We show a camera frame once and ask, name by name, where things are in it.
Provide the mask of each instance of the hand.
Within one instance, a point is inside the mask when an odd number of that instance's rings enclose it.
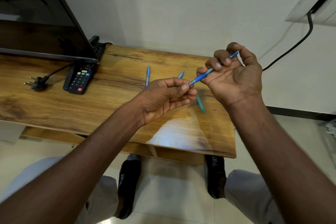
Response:
[[[187,105],[196,100],[197,90],[188,84],[190,81],[180,78],[168,78],[152,81],[138,94],[134,101],[140,105],[143,113],[142,124],[146,125],[166,112]]]
[[[239,51],[243,66],[237,57],[232,60],[230,53]],[[243,99],[250,96],[261,98],[261,74],[263,69],[257,57],[244,46],[235,42],[230,43],[226,50],[218,50],[214,58],[205,63],[206,67],[199,67],[197,75],[205,73],[209,68],[215,71],[202,80],[211,90],[214,97],[226,110],[235,107]]]

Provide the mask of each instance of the baseboard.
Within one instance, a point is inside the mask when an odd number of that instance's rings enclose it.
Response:
[[[267,106],[267,108],[271,112],[271,114],[276,115],[305,118],[311,120],[323,120],[323,121],[336,119],[336,114],[308,112],[308,111],[280,108],[274,106]]]

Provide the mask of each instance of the forearm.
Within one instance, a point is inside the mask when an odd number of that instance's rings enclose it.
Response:
[[[74,223],[90,193],[140,128],[126,103],[76,149],[0,204],[1,223]]]
[[[286,134],[261,97],[229,114],[285,221],[334,223],[334,184]]]

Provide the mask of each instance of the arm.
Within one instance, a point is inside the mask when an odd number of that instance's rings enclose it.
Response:
[[[229,52],[240,51],[230,61]],[[224,67],[217,68],[219,61]],[[336,223],[336,186],[286,134],[261,97],[262,68],[255,55],[231,43],[206,63],[203,81],[228,111],[287,223]],[[203,73],[206,68],[199,68]]]
[[[0,223],[74,223],[123,146],[143,125],[196,99],[190,81],[155,80],[70,154],[0,204]]]

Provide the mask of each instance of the fingernail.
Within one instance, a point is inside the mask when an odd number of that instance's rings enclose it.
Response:
[[[227,58],[227,59],[225,60],[225,64],[228,65],[228,66],[231,64],[231,62],[232,62],[232,61],[231,61],[231,59],[229,59],[229,58]]]

